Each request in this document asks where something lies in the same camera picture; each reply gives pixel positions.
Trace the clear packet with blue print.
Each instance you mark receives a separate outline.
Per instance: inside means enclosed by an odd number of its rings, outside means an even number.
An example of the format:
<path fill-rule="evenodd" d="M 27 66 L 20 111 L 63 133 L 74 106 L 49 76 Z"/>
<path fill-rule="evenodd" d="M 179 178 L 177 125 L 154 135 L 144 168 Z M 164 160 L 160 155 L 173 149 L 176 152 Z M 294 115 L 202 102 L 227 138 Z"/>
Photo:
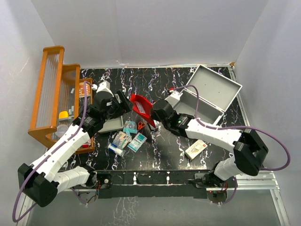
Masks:
<path fill-rule="evenodd" d="M 143 113 L 143 114 L 148 114 L 149 113 L 149 106 L 145 102 L 134 102 L 134 107 L 133 110 L 137 113 Z"/>

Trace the red first aid pouch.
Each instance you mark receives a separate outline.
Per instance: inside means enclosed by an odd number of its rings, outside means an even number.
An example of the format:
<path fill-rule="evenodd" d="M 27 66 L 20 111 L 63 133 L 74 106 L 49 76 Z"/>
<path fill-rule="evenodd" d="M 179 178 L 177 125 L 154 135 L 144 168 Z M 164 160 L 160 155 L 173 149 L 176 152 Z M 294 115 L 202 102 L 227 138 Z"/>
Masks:
<path fill-rule="evenodd" d="M 151 118 L 152 103 L 145 97 L 132 94 L 130 101 L 134 104 L 133 111 L 140 115 L 153 128 L 156 127 L 154 120 Z"/>

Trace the bandage packets stack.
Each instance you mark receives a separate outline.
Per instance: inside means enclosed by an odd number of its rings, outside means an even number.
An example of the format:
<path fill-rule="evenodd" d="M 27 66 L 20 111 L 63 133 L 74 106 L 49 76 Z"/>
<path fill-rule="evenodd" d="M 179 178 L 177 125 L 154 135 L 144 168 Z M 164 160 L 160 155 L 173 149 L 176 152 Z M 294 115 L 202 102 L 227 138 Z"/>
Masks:
<path fill-rule="evenodd" d="M 129 142 L 132 141 L 132 136 L 124 133 L 123 131 L 119 131 L 115 136 L 112 144 L 120 149 L 124 149 Z"/>

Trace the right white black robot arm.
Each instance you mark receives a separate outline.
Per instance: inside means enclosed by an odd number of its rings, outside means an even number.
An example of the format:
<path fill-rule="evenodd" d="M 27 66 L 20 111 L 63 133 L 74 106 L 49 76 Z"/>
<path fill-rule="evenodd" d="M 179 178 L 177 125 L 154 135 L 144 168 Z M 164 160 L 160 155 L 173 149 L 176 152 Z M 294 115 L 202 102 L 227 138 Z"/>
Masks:
<path fill-rule="evenodd" d="M 233 154 L 217 162 L 209 173 L 195 179 L 194 183 L 200 186 L 220 187 L 238 174 L 257 176 L 268 153 L 254 129 L 214 128 L 192 115 L 177 113 L 166 100 L 157 101 L 150 115 L 176 136 L 206 141 Z"/>

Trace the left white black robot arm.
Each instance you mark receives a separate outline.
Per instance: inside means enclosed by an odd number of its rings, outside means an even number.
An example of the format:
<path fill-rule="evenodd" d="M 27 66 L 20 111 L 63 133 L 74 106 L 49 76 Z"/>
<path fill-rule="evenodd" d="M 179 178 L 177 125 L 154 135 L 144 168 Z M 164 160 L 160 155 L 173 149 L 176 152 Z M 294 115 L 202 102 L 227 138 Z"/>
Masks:
<path fill-rule="evenodd" d="M 121 90 L 114 96 L 100 91 L 90 105 L 72 122 L 66 133 L 40 158 L 31 165 L 22 164 L 18 170 L 20 191 L 40 207 L 49 205 L 61 191 L 83 184 L 92 188 L 97 176 L 91 169 L 76 167 L 60 173 L 63 164 L 99 130 L 106 121 L 132 111 L 133 103 Z"/>

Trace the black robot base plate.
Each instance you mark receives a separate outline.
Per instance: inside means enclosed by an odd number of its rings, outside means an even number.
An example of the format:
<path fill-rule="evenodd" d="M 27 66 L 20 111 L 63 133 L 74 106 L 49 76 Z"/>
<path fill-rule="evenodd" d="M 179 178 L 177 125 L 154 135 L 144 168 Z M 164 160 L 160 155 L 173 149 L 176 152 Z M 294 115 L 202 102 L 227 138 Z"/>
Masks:
<path fill-rule="evenodd" d="M 228 179 L 225 187 L 201 184 L 208 170 L 98 170 L 99 199 L 119 197 L 193 197 L 206 199 L 209 191 L 227 192 L 235 187 Z"/>

